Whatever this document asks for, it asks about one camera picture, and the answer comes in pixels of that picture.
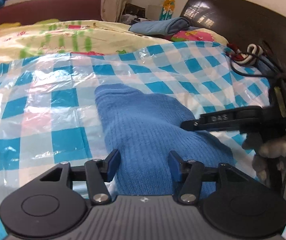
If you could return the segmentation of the dark wooden headboard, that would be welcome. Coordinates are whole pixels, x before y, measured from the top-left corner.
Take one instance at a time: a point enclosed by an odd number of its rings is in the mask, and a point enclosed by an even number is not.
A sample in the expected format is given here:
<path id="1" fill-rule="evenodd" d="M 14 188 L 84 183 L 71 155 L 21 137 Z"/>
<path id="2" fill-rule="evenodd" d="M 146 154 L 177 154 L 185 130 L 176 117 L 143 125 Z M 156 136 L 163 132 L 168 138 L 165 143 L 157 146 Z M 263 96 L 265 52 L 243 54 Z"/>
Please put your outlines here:
<path id="1" fill-rule="evenodd" d="M 266 47 L 286 69 L 286 17 L 246 0 L 188 0 L 180 15 L 242 51 L 251 43 Z"/>

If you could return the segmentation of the blue checkered plastic sheet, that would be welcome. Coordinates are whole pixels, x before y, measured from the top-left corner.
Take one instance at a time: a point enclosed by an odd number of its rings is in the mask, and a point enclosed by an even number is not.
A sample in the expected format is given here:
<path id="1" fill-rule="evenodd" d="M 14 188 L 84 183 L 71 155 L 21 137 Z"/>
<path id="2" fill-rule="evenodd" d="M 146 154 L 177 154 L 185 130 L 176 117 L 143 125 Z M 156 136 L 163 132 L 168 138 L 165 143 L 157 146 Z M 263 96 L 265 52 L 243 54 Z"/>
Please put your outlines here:
<path id="1" fill-rule="evenodd" d="M 269 83 L 233 72 L 216 42 L 176 42 L 127 54 L 73 53 L 0 64 L 0 203 L 56 163 L 82 165 L 107 152 L 94 91 L 122 83 L 179 100 L 195 116 L 269 103 Z M 0 239 L 6 233 L 0 221 Z"/>

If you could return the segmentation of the folded blue grey cloth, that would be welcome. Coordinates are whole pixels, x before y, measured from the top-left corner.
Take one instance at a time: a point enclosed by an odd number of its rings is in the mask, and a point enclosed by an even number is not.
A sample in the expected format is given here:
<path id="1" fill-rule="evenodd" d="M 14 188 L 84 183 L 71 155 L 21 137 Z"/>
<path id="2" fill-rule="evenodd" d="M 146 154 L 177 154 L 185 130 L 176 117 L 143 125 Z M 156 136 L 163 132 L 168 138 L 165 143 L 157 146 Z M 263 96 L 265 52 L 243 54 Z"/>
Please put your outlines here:
<path id="1" fill-rule="evenodd" d="M 183 17 L 171 18 L 169 20 L 162 21 L 144 21 L 133 24 L 129 31 L 141 34 L 145 36 L 174 35 L 182 30 L 187 30 L 190 27 L 190 23 Z"/>

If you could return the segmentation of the yellow cartoon decoration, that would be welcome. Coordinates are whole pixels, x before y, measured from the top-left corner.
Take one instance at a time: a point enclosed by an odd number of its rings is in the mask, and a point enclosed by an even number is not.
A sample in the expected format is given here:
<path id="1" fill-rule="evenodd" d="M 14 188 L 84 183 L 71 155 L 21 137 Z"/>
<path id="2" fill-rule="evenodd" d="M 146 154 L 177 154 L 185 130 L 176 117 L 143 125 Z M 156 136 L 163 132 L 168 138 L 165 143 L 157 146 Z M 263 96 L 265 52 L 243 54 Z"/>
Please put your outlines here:
<path id="1" fill-rule="evenodd" d="M 175 0 L 164 0 L 159 20 L 160 21 L 170 20 L 172 18 L 174 9 L 175 9 Z"/>

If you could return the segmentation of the blue yellow-striped knit sweater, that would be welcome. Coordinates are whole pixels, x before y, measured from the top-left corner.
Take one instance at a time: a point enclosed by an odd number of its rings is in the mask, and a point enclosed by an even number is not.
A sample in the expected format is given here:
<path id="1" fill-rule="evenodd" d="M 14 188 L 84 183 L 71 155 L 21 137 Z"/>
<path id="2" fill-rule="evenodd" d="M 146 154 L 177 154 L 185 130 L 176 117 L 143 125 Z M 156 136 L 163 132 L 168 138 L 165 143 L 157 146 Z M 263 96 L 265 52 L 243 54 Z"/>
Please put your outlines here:
<path id="1" fill-rule="evenodd" d="M 180 128 L 194 115 L 175 98 L 113 84 L 95 89 L 95 103 L 107 151 L 121 154 L 115 178 L 118 194 L 172 194 L 170 151 L 209 167 L 234 164 L 230 148 L 215 136 Z"/>

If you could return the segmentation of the dark red window bench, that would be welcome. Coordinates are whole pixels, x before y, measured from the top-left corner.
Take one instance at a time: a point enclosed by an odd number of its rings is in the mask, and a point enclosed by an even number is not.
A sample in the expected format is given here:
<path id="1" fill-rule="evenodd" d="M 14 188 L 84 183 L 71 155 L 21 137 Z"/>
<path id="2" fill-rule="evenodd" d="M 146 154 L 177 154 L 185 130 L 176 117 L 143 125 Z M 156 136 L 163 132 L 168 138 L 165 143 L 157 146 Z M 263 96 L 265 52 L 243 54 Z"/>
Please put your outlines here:
<path id="1" fill-rule="evenodd" d="M 50 19 L 100 21 L 101 0 L 31 0 L 0 8 L 0 25 L 30 25 Z"/>

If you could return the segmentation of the red white striped cloth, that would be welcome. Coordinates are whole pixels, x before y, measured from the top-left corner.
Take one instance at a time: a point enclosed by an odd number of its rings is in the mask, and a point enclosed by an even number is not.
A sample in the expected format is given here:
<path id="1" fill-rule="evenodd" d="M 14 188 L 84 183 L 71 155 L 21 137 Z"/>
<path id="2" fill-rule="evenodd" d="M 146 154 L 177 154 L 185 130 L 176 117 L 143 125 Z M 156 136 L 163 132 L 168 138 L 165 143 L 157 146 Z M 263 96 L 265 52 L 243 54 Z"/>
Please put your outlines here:
<path id="1" fill-rule="evenodd" d="M 263 48 L 257 44 L 251 43 L 247 46 L 246 52 L 241 52 L 238 46 L 233 43 L 228 43 L 227 47 L 233 52 L 230 57 L 240 66 L 254 66 L 257 61 L 257 56 L 263 55 Z"/>

